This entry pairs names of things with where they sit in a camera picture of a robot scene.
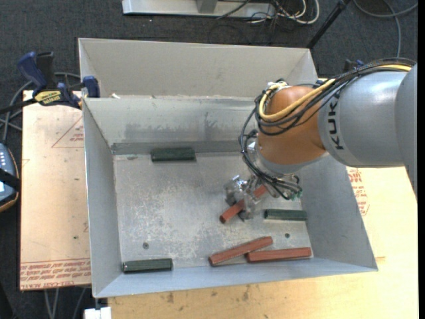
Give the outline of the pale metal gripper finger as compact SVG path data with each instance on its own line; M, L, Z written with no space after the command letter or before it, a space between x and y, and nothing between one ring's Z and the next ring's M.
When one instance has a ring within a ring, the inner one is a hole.
M224 185L225 201L229 206L239 204L241 208L246 208L248 193L246 180L240 175L234 176Z
M258 199L250 193L244 193L242 201L242 211L238 214L242 221L249 221L254 218Z

